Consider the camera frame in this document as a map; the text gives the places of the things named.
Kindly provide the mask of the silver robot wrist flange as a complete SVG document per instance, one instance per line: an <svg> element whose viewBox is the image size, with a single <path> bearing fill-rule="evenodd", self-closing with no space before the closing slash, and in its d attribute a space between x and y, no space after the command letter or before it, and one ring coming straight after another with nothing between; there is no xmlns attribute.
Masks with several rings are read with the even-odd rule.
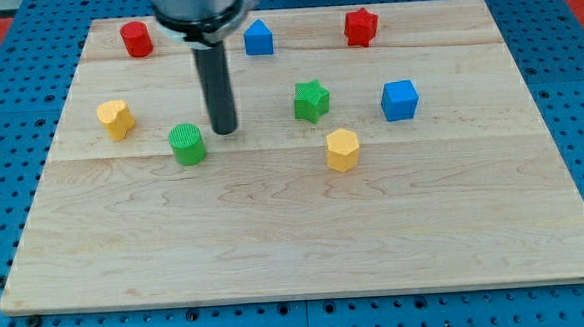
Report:
<svg viewBox="0 0 584 327"><path fill-rule="evenodd" d="M190 49L211 49L240 28L259 0L151 0L161 32Z"/></svg>

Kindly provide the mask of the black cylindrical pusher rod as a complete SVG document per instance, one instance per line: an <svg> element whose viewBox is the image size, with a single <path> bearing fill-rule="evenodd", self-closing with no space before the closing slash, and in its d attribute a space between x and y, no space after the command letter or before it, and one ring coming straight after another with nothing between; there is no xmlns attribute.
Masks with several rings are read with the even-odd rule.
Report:
<svg viewBox="0 0 584 327"><path fill-rule="evenodd" d="M238 117L225 44L217 42L209 49L194 49L192 54L212 131L219 135L232 134L238 127Z"/></svg>

